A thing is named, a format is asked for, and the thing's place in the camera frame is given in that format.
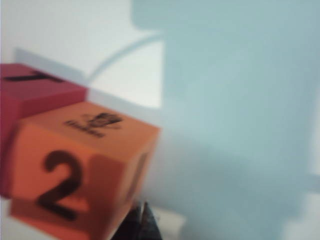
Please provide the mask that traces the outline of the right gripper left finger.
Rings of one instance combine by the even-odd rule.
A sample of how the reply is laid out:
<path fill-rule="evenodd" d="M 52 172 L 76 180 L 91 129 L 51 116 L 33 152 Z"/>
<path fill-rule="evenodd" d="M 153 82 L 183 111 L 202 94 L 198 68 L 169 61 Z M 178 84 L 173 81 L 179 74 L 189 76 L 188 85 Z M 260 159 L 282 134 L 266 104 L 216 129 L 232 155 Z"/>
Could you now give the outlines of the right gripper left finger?
<path fill-rule="evenodd" d="M 118 240 L 135 240 L 141 224 L 143 204 L 135 202 L 117 230 Z"/>

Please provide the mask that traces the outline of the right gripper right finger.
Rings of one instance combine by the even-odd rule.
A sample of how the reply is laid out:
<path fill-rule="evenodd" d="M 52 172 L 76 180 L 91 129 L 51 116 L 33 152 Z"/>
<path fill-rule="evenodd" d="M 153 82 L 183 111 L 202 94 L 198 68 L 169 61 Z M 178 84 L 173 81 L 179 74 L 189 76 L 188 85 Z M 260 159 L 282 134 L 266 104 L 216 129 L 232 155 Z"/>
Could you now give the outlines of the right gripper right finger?
<path fill-rule="evenodd" d="M 157 221 L 148 202 L 144 203 L 144 239 L 162 240 Z"/>

